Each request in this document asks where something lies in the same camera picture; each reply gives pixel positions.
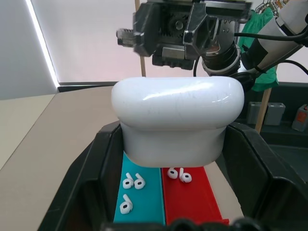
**gray container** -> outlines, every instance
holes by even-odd
[[[283,103],[268,103],[264,125],[278,126],[285,111]]]
[[[296,113],[292,128],[298,131],[304,131],[308,127],[307,104],[301,106]]]
[[[247,112],[247,124],[256,124],[261,102],[249,102]]]

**earbud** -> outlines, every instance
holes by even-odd
[[[176,170],[174,170],[173,167],[169,168],[167,175],[171,178],[171,179],[176,179],[178,178],[178,172]]]
[[[136,173],[136,177],[138,178],[135,180],[135,189],[142,189],[145,186],[145,181],[144,179],[140,176],[139,173]]]
[[[131,200],[129,199],[129,197],[126,194],[123,195],[123,198],[124,198],[125,202],[123,202],[120,205],[120,212],[122,214],[130,213],[131,210],[133,209],[133,203],[131,202]]]
[[[184,173],[184,169],[180,168],[180,180],[184,183],[189,183],[192,181],[192,176],[189,173]]]
[[[134,179],[131,177],[129,173],[126,173],[127,179],[123,181],[123,188],[125,189],[130,189],[131,187],[134,186]]]

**charging case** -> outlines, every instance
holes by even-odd
[[[112,90],[124,151],[144,167],[200,167],[215,161],[244,91],[230,77],[136,77]]]

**white wall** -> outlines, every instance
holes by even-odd
[[[0,0],[0,100],[55,92],[25,0]]]
[[[253,2],[254,9],[262,0]],[[130,48],[118,46],[115,36],[121,27],[132,28],[134,0],[32,0],[32,3],[59,82],[118,81],[141,75],[138,55]],[[193,75],[192,71],[180,68],[153,66],[152,58],[145,58],[145,62],[148,77]],[[308,67],[307,58],[301,63]],[[288,74],[280,67],[286,65]],[[279,65],[278,73],[279,81],[306,80],[305,74],[289,64]],[[201,61],[197,75],[207,76]]]

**light strip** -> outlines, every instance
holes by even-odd
[[[31,0],[25,0],[25,1],[26,1],[27,6],[28,6],[28,10],[30,12],[32,22],[33,22],[33,25],[34,25],[34,28],[35,28],[35,31],[36,31],[36,34],[37,34],[37,37],[38,37],[38,40],[39,40],[39,43],[40,43],[40,47],[43,51],[43,55],[44,55],[47,67],[49,69],[49,73],[51,75],[52,81],[53,81],[54,85],[56,87],[58,87],[60,85],[59,85],[56,73],[54,71],[54,68],[52,66],[51,58],[49,56],[48,49],[47,49],[47,46],[46,46],[46,42],[45,42],[45,39],[43,37],[43,33],[40,29],[37,16],[35,15],[32,2],[31,2]]]

